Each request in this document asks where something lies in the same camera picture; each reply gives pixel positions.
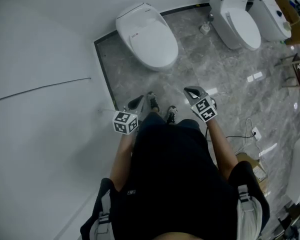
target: toilet base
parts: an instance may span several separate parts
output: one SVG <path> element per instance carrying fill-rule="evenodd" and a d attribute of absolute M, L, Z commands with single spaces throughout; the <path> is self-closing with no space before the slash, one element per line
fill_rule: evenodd
<path fill-rule="evenodd" d="M 153 66 L 149 66 L 147 64 L 145 64 L 142 60 L 140 60 L 136 55 L 135 57 L 137 58 L 137 60 L 142 64 L 144 65 L 146 68 L 150 69 L 150 70 L 153 70 L 153 71 L 158 71 L 158 72 L 165 72 L 165 71 L 168 71 L 169 69 L 171 69 L 173 67 L 173 65 L 176 63 L 177 61 L 177 57 L 175 57 L 175 60 L 172 61 L 170 64 L 166 65 L 166 66 L 163 66 L 163 67 L 153 67 Z"/>

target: shoe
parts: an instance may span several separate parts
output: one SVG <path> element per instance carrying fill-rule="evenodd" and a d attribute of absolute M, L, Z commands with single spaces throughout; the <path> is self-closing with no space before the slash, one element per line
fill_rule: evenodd
<path fill-rule="evenodd" d="M 176 106 L 170 106 L 166 112 L 166 124 L 175 124 L 177 118 L 178 110 Z"/>
<path fill-rule="evenodd" d="M 148 104 L 149 104 L 151 110 L 153 110 L 154 108 L 157 108 L 158 112 L 160 112 L 157 95 L 155 95 L 155 93 L 153 91 L 150 91 L 146 95 L 146 98 L 148 100 Z"/>

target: person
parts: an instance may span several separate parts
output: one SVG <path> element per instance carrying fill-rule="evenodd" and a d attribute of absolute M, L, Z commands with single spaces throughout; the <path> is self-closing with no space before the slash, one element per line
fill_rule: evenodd
<path fill-rule="evenodd" d="M 92 216 L 80 229 L 82 239 L 109 230 L 115 240 L 256 239 L 269 205 L 251 165 L 238 162 L 216 119 L 206 125 L 217 167 L 195 120 L 176 124 L 178 111 L 170 106 L 164 121 L 157 96 L 149 92 L 147 101 L 151 112 L 134 145 L 132 134 L 122 136 L 110 177 L 101 181 Z M 247 193 L 240 194 L 240 186 Z M 244 208 L 251 200 L 252 208 Z M 105 217 L 108 226 L 97 229 Z M 242 228 L 252 229 L 252 236 Z"/>

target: gray marble tile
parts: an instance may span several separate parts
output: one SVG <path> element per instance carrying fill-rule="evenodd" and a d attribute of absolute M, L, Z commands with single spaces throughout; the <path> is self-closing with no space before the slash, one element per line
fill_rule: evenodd
<path fill-rule="evenodd" d="M 244 136 L 246 120 L 251 118 L 262 138 L 245 141 L 228 138 L 234 151 L 242 149 L 259 159 L 259 146 L 264 153 L 261 163 L 266 168 L 269 184 L 270 221 L 263 235 L 270 239 L 279 225 L 277 214 L 290 200 L 285 195 L 293 147 L 300 138 L 300 89 L 284 88 L 285 79 L 293 76 L 288 68 L 275 68 L 280 58 L 300 54 L 300 45 L 294 50 L 280 42 L 262 40 L 258 50 L 229 49 L 211 26 L 207 35 L 199 27 L 207 20 L 210 8 L 195 8 L 165 16 L 176 36 L 179 54 L 175 65 L 166 72 L 145 68 L 114 35 L 98 45 L 101 59 L 114 97 L 121 108 L 124 102 L 153 91 L 158 96 L 162 116 L 169 106 L 178 109 L 178 121 L 194 119 L 203 134 L 206 124 L 195 116 L 183 94 L 186 86 L 201 86 L 211 93 L 217 103 L 218 121 L 226 136 Z M 143 116 L 149 107 L 144 107 Z M 248 121 L 247 136 L 252 134 Z M 212 143 L 209 152 L 216 161 Z"/>
<path fill-rule="evenodd" d="M 163 17 L 177 38 L 200 34 L 199 28 L 206 18 L 197 9 L 184 10 Z"/>

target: black floor trim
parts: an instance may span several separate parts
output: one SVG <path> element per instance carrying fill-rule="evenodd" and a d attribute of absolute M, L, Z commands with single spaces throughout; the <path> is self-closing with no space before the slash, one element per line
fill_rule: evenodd
<path fill-rule="evenodd" d="M 80 78 L 80 79 L 75 79 L 75 80 L 69 80 L 69 81 L 65 81 L 65 82 L 57 82 L 57 83 L 52 83 L 52 84 L 40 86 L 40 87 L 37 87 L 37 88 L 33 88 L 33 89 L 30 89 L 30 90 L 24 90 L 24 91 L 17 92 L 17 93 L 8 95 L 8 96 L 4 96 L 4 97 L 0 98 L 0 101 L 2 101 L 4 99 L 7 99 L 7 98 L 11 98 L 13 96 L 20 95 L 20 94 L 25 94 L 25 93 L 29 93 L 29 92 L 32 92 L 32 91 L 35 91 L 35 90 L 39 90 L 39 89 L 42 89 L 42 88 L 51 87 L 51 86 L 58 86 L 58 85 L 63 85 L 63 84 L 72 83 L 72 82 L 81 81 L 81 80 L 87 80 L 87 79 L 90 80 L 91 77 L 85 77 L 85 78 Z"/>
<path fill-rule="evenodd" d="M 189 10 L 189 9 L 200 8 L 200 7 L 208 7 L 208 6 L 210 6 L 210 4 L 208 2 L 199 3 L 199 4 L 189 5 L 189 6 L 185 6 L 185 7 L 180 7 L 180 8 L 177 8 L 177 9 L 167 10 L 167 11 L 161 12 L 160 14 L 161 14 L 161 16 L 166 16 L 166 15 L 169 15 L 169 14 L 174 14 L 174 13 L 182 12 L 182 11 Z"/>
<path fill-rule="evenodd" d="M 116 31 L 116 30 L 112 31 L 109 34 L 106 34 L 105 36 L 103 36 L 103 37 L 99 38 L 98 40 L 94 41 L 94 45 L 96 46 L 97 44 L 100 44 L 104 40 L 107 40 L 108 38 L 110 38 L 110 37 L 112 37 L 112 36 L 114 36 L 116 34 L 118 34 L 118 31 Z"/>
<path fill-rule="evenodd" d="M 108 76 L 107 76 L 107 73 L 106 73 L 106 70 L 105 70 L 105 67 L 104 67 L 104 63 L 103 63 L 102 58 L 101 58 L 101 54 L 100 54 L 100 51 L 99 51 L 99 48 L 98 48 L 98 43 L 96 41 L 94 42 L 94 47 L 95 47 L 95 50 L 96 50 L 96 54 L 98 55 L 98 58 L 99 58 L 101 70 L 102 70 L 102 73 L 103 73 L 103 76 L 104 76 L 106 86 L 108 87 L 108 90 L 109 90 L 109 93 L 110 93 L 110 96 L 111 96 L 111 99 L 112 99 L 112 103 L 114 105 L 115 110 L 119 110 L 116 99 L 115 99 L 115 96 L 114 96 L 114 93 L 112 92 L 112 89 L 111 89 L 111 86 L 110 86 L 110 83 L 109 83 L 109 79 L 108 79 Z"/>

